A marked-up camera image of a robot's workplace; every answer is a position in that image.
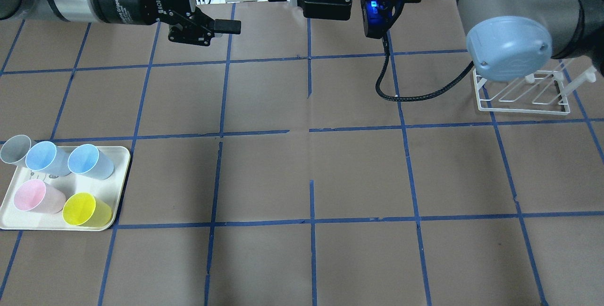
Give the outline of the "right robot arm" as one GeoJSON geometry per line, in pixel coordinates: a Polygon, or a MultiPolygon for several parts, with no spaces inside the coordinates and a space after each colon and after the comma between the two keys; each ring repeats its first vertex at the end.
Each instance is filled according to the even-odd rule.
{"type": "MultiPolygon", "coordinates": [[[[284,2],[286,0],[269,0],[284,2]]],[[[348,20],[352,0],[295,0],[307,18],[348,20]]],[[[361,0],[364,31],[380,39],[406,3],[361,0]]],[[[603,71],[603,0],[455,0],[476,72],[510,81],[549,60],[588,56],[603,71]]]]}

